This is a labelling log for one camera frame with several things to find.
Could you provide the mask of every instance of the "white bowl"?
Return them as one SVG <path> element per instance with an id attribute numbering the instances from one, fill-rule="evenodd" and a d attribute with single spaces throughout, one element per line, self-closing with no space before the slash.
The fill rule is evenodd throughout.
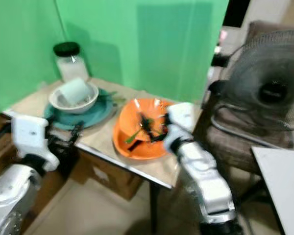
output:
<path id="1" fill-rule="evenodd" d="M 61 110 L 65 113 L 69 113 L 69 114 L 82 114 L 84 112 L 86 112 L 87 110 L 89 110 L 94 103 L 96 102 L 98 95 L 99 95 L 99 89 L 96 85 L 91 84 L 91 83 L 87 83 L 87 86 L 90 87 L 91 89 L 91 97 L 90 100 L 88 100 L 87 102 L 80 104 L 80 105 L 76 105 L 74 107 L 63 107 L 59 104 L 59 96 L 61 95 L 61 93 L 59 92 L 59 88 L 55 89 L 51 95 L 49 96 L 49 102 L 50 104 L 58 109 Z"/>

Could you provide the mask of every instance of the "glass jar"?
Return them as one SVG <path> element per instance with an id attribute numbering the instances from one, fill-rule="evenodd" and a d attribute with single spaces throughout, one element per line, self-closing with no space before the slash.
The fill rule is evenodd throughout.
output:
<path id="1" fill-rule="evenodd" d="M 89 74 L 84 59 L 79 55 L 80 49 L 77 43 L 60 43 L 53 47 L 53 51 L 57 55 L 56 63 L 64 82 L 76 78 L 88 80 Z"/>

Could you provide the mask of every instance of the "jar lid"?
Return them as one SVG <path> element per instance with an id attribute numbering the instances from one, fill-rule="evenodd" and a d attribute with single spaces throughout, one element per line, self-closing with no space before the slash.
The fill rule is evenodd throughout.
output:
<path id="1" fill-rule="evenodd" d="M 53 51 L 57 56 L 68 57 L 79 54 L 79 45 L 75 42 L 59 43 L 53 47 Z"/>

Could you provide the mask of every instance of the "orange bowl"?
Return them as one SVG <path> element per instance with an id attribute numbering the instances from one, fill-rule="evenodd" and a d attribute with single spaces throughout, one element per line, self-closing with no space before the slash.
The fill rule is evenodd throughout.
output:
<path id="1" fill-rule="evenodd" d="M 115 148 L 125 157 L 130 157 L 137 160 L 149 160 L 159 158 L 167 153 L 163 147 L 162 141 L 155 143 L 143 141 L 132 151 L 129 151 L 128 149 L 134 144 L 135 141 L 132 143 L 125 142 L 129 136 L 120 130 L 119 120 L 116 122 L 113 128 L 112 138 Z"/>
<path id="2" fill-rule="evenodd" d="M 129 137 L 138 132 L 141 129 L 139 113 L 142 112 L 146 118 L 153 119 L 154 122 L 151 127 L 155 136 L 157 136 L 162 132 L 161 124 L 164 122 L 164 118 L 160 116 L 165 114 L 167 112 L 166 107 L 172 104 L 172 102 L 160 99 L 133 99 L 121 111 L 120 129 Z M 143 130 L 138 133 L 135 139 L 141 141 L 150 140 Z"/>

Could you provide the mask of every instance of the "tiled floor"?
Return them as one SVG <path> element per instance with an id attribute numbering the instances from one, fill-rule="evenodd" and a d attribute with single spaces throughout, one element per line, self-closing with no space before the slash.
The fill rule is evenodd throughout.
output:
<path id="1" fill-rule="evenodd" d="M 236 189 L 244 189 L 246 173 L 232 170 Z M 185 185 L 159 196 L 159 235 L 198 235 L 198 213 Z M 246 203 L 243 207 L 256 235 L 279 235 L 270 206 Z M 84 186 L 69 180 L 53 198 L 26 235 L 149 235 L 149 187 L 144 182 L 130 201 L 120 198 L 99 183 Z"/>

